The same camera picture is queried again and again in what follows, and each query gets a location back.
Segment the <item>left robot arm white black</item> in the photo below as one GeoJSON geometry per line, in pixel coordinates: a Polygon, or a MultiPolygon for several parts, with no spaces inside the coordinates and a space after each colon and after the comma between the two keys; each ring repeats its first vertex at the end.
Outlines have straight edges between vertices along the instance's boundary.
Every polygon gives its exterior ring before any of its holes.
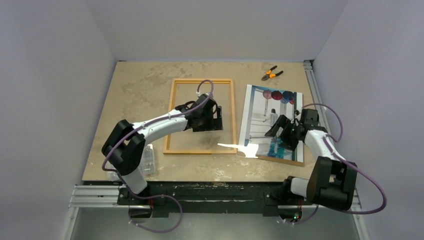
{"type": "Polygon", "coordinates": [[[222,108],[209,94],[188,101],[149,121],[119,121],[101,148],[105,160],[112,164],[130,190],[129,197],[138,205],[149,199],[147,181],[139,165],[145,146],[173,133],[192,130],[210,132],[223,130],[222,108]]]}

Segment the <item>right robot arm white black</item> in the photo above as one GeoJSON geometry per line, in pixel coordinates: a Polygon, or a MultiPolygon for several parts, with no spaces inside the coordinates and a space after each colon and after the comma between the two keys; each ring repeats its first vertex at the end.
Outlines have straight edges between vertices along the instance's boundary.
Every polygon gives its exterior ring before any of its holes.
{"type": "Polygon", "coordinates": [[[278,117],[265,136],[277,138],[279,146],[292,151],[298,144],[305,144],[316,162],[309,179],[289,176],[272,194],[273,198],[292,204],[303,197],[310,203],[338,211],[351,208],[357,179],[355,164],[348,166],[336,158],[336,151],[325,142],[327,134],[326,128],[319,125],[315,109],[302,109],[300,119],[278,117]]]}

